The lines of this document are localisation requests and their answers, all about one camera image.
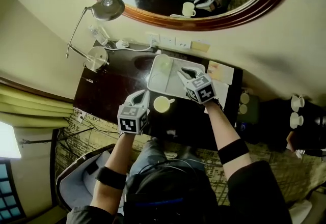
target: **wooden mirror frame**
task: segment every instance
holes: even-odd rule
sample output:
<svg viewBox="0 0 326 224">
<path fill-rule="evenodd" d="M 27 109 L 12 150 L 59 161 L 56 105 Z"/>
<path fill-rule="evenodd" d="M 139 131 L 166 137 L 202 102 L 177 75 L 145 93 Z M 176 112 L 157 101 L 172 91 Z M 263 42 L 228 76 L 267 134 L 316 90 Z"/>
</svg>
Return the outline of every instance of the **wooden mirror frame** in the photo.
<svg viewBox="0 0 326 224">
<path fill-rule="evenodd" d="M 213 31 L 248 23 L 276 7 L 282 0 L 250 0 L 244 5 L 215 18 L 180 19 L 154 14 L 126 5 L 124 16 L 137 21 L 183 31 Z"/>
</svg>

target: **white tray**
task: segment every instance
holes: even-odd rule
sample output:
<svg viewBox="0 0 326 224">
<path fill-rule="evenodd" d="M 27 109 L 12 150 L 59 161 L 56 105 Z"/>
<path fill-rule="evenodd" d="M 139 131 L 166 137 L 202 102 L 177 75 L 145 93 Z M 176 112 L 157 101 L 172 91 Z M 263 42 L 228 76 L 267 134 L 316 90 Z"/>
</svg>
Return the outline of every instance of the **white tray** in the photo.
<svg viewBox="0 0 326 224">
<path fill-rule="evenodd" d="M 198 67 L 203 73 L 205 73 L 205 67 L 201 64 L 190 62 L 187 60 L 181 60 L 169 57 L 172 62 L 164 71 L 157 62 L 158 56 L 155 57 L 149 79 L 147 82 L 147 88 L 151 91 L 161 94 L 189 99 L 186 96 L 186 90 L 183 88 L 183 83 L 177 74 L 177 71 L 181 70 L 181 67 Z"/>
</svg>

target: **beige wall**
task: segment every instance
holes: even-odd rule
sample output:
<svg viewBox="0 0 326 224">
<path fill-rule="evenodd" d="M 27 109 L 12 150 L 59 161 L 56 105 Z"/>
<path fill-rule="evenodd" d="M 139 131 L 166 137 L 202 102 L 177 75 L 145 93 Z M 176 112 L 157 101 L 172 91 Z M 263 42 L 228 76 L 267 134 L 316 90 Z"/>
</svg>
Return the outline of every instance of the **beige wall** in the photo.
<svg viewBox="0 0 326 224">
<path fill-rule="evenodd" d="M 19 0 L 64 41 L 84 6 L 94 0 Z M 264 98 L 274 93 L 288 97 L 306 94 L 320 101 L 326 93 L 326 0 L 284 0 L 268 15 L 233 29 L 181 32 L 146 25 L 120 17 L 105 25 L 114 38 L 146 42 L 145 32 L 203 39 L 211 44 L 204 57 L 239 66 L 248 71 L 247 83 Z M 87 31 L 89 14 L 74 40 L 88 51 L 93 39 Z"/>
<path fill-rule="evenodd" d="M 52 138 L 52 130 L 15 129 L 17 141 Z M 27 217 L 31 217 L 52 206 L 50 190 L 50 147 L 47 144 L 19 146 L 21 159 L 11 160 L 12 174 L 20 203 Z"/>
<path fill-rule="evenodd" d="M 66 60 L 66 43 L 18 0 L 0 1 L 0 76 L 73 99 L 82 59 Z"/>
</svg>

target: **curtain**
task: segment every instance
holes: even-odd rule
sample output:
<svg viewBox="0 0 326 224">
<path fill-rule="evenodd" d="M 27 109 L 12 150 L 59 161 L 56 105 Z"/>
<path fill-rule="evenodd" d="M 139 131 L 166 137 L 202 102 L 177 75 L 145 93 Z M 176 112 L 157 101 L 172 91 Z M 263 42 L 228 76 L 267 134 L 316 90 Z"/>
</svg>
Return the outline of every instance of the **curtain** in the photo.
<svg viewBox="0 0 326 224">
<path fill-rule="evenodd" d="M 61 128 L 73 112 L 71 103 L 0 84 L 0 121 L 14 127 Z"/>
</svg>

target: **electrical outlet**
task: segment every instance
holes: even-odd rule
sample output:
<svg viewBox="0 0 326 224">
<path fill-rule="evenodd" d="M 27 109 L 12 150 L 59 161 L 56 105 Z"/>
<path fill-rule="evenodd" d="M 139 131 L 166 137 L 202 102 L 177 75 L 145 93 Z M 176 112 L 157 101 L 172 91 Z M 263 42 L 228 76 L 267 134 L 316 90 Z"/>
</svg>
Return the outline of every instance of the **electrical outlet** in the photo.
<svg viewBox="0 0 326 224">
<path fill-rule="evenodd" d="M 87 113 L 79 109 L 77 109 L 77 111 L 79 113 L 77 116 L 77 121 L 82 123 Z"/>
<path fill-rule="evenodd" d="M 157 45 L 159 43 L 159 34 L 146 32 L 146 38 L 150 45 Z"/>
<path fill-rule="evenodd" d="M 190 49 L 192 46 L 192 41 L 186 39 L 176 39 L 175 45 L 183 49 Z"/>
<path fill-rule="evenodd" d="M 175 37 L 160 36 L 160 42 L 162 45 L 175 46 Z"/>
</svg>

